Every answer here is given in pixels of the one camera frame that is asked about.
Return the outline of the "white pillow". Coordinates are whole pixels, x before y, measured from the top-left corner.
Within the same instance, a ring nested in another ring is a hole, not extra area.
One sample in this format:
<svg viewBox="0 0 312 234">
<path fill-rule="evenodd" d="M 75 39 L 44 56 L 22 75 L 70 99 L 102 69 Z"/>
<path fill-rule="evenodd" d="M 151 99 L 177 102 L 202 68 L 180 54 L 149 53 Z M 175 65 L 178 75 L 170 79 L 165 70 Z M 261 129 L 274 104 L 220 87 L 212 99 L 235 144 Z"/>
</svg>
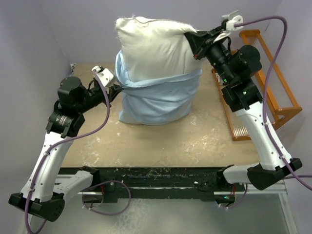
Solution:
<svg viewBox="0 0 312 234">
<path fill-rule="evenodd" d="M 196 31 L 189 24 L 137 16 L 118 18 L 115 29 L 133 82 L 188 74 L 203 65 L 184 35 Z"/>
</svg>

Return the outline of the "light blue pillowcase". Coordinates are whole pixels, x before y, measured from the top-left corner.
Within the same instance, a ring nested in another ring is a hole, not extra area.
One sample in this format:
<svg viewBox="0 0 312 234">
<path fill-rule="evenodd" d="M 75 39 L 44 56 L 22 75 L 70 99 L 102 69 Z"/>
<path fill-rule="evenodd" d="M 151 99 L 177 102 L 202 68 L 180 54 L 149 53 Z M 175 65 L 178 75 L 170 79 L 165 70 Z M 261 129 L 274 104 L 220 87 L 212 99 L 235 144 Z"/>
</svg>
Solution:
<svg viewBox="0 0 312 234">
<path fill-rule="evenodd" d="M 191 111 L 202 73 L 199 68 L 188 74 L 133 82 L 123 54 L 118 52 L 115 74 L 122 88 L 119 121 L 157 126 L 185 117 Z"/>
</svg>

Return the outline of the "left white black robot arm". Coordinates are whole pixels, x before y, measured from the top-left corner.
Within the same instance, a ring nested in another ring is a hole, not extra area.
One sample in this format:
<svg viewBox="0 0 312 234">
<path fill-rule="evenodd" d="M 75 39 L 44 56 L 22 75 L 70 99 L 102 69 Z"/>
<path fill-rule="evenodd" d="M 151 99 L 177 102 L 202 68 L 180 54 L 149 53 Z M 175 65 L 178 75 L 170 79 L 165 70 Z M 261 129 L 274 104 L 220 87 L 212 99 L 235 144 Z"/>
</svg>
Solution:
<svg viewBox="0 0 312 234">
<path fill-rule="evenodd" d="M 31 176 L 19 193 L 11 194 L 9 204 L 46 221 L 56 221 L 65 203 L 84 189 L 100 187 L 99 170 L 83 166 L 66 182 L 55 185 L 63 160 L 85 122 L 84 113 L 104 103 L 110 103 L 122 91 L 116 76 L 101 72 L 84 87 L 77 77 L 60 82 L 58 100 L 48 118 L 44 144 Z"/>
</svg>

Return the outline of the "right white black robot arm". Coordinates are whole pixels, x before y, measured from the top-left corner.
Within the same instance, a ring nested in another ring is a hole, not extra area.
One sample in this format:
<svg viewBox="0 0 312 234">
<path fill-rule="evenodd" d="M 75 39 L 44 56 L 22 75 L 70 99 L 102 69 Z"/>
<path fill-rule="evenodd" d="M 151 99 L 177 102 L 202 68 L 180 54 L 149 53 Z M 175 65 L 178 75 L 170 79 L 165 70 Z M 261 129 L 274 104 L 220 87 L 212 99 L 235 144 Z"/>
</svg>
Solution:
<svg viewBox="0 0 312 234">
<path fill-rule="evenodd" d="M 194 59 L 207 59 L 223 81 L 222 97 L 241 120 L 255 145 L 260 161 L 256 164 L 230 165 L 219 171 L 217 186 L 229 190 L 234 183 L 250 183 L 264 190 L 302 167 L 280 141 L 266 111 L 264 95 L 252 77 L 261 71 L 260 52 L 245 44 L 235 53 L 226 48 L 220 28 L 185 33 Z"/>
</svg>

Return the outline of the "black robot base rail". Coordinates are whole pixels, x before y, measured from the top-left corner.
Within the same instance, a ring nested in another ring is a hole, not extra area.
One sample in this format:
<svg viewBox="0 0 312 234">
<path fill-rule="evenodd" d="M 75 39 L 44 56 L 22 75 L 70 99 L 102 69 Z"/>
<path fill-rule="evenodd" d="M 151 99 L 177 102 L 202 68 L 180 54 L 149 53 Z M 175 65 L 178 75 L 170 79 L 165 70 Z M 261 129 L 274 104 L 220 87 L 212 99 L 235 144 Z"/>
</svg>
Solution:
<svg viewBox="0 0 312 234">
<path fill-rule="evenodd" d="M 97 167 L 94 185 L 84 189 L 87 202 L 93 197 L 104 203 L 118 199 L 199 199 L 233 203 L 244 185 L 221 179 L 220 167 Z"/>
</svg>

